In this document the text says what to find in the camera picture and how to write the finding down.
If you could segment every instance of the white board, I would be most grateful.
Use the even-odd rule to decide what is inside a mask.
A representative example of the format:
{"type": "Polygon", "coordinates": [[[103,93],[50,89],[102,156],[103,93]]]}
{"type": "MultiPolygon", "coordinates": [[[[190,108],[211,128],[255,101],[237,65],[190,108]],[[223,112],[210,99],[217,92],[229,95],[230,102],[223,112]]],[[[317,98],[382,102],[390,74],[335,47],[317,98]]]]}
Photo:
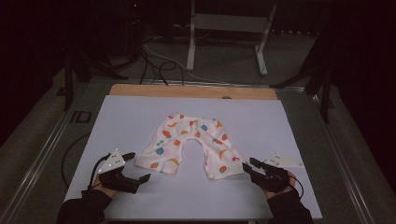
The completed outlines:
{"type": "MultiPolygon", "coordinates": [[[[246,158],[265,160],[278,152],[304,163],[280,101],[107,96],[65,199],[79,198],[92,168],[107,153],[138,154],[152,141],[165,118],[174,113],[217,119],[234,147],[246,158]]],[[[253,220],[272,217],[260,188],[248,174],[209,180],[200,144],[188,140],[175,175],[157,173],[127,161],[123,174],[151,174],[136,194],[119,193],[106,209],[116,220],[253,220]]],[[[304,185],[302,202],[321,218],[305,168],[289,168],[304,185]]]]}

